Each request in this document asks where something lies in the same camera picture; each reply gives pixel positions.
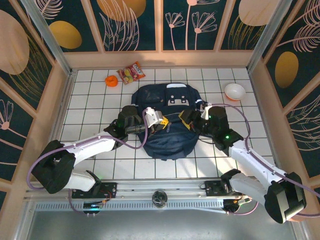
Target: chip bag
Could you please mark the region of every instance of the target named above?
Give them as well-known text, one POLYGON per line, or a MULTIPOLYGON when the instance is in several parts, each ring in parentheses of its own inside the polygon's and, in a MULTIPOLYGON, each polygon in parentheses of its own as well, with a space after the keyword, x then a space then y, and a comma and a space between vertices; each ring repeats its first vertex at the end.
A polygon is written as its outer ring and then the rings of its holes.
POLYGON ((120 69, 116 72, 119 74, 124 84, 132 83, 133 81, 137 81, 146 76, 141 70, 140 64, 137 61, 134 64, 127 66, 124 69, 120 69))

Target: navy blue backpack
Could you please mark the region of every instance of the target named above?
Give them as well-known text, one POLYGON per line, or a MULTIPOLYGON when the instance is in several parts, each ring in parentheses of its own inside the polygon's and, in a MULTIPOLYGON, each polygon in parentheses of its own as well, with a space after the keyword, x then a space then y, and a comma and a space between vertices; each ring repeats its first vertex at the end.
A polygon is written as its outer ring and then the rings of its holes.
MULTIPOLYGON (((185 109, 197 109, 203 103, 199 92, 183 83, 151 84, 140 87, 131 99, 138 114, 147 107, 161 111, 169 120, 165 129, 148 137, 143 146, 146 153, 154 159, 180 159, 185 158, 194 149, 199 135, 189 131, 179 114, 185 109)), ((145 133, 137 134, 140 141, 144 140, 145 133)))

